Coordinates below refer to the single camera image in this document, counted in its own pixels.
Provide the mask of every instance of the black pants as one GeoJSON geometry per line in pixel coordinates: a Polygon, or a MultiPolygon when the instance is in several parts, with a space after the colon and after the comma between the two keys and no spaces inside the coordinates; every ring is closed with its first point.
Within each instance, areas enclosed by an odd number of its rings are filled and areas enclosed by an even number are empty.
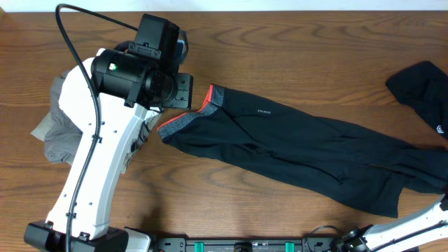
{"type": "Polygon", "coordinates": [[[372,214],[398,216],[403,187],[441,193],[448,153],[268,99],[211,86],[201,110],[159,127],[164,143],[326,195],[372,214]]]}

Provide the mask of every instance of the tabletop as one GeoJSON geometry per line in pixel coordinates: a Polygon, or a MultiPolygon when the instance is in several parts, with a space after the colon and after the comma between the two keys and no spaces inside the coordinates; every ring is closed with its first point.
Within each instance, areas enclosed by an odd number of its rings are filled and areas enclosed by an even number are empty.
{"type": "MultiPolygon", "coordinates": [[[[143,13],[106,13],[138,26],[143,13]]],[[[260,95],[313,116],[356,123],[418,147],[448,141],[385,86],[430,60],[448,72],[447,12],[154,13],[188,33],[181,72],[194,76],[192,109],[210,83],[260,95]]],[[[135,32],[82,13],[62,19],[82,59],[135,32]]],[[[54,13],[7,13],[0,22],[0,251],[34,251],[29,222],[45,219],[70,166],[52,164],[29,133],[50,109],[53,78],[75,62],[54,13]]],[[[167,110],[159,124],[181,114],[167,110]]],[[[400,217],[438,198],[404,189],[400,217]]],[[[154,132],[118,180],[111,226],[155,235],[301,237],[320,225],[344,231],[387,223],[303,188],[217,160],[193,157],[154,132]]],[[[422,251],[446,251],[448,240],[422,251]]]]}

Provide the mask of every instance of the black cloth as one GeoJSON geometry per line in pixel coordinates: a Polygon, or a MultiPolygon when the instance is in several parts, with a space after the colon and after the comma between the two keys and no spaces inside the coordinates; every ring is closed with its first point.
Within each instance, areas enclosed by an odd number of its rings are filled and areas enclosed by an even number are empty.
{"type": "Polygon", "coordinates": [[[212,85],[198,112],[158,129],[162,141],[372,214],[398,216],[403,187],[441,193],[448,153],[419,150],[370,129],[318,118],[212,85]]]}
{"type": "Polygon", "coordinates": [[[429,61],[396,73],[386,86],[401,103],[411,106],[437,133],[448,139],[448,76],[429,61]]]}

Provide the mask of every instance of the white background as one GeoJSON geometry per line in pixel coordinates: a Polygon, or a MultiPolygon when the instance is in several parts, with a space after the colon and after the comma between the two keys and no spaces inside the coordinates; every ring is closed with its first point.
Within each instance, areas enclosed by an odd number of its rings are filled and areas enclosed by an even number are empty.
{"type": "Polygon", "coordinates": [[[0,0],[6,12],[54,11],[57,4],[91,11],[432,11],[448,0],[0,0]]]}

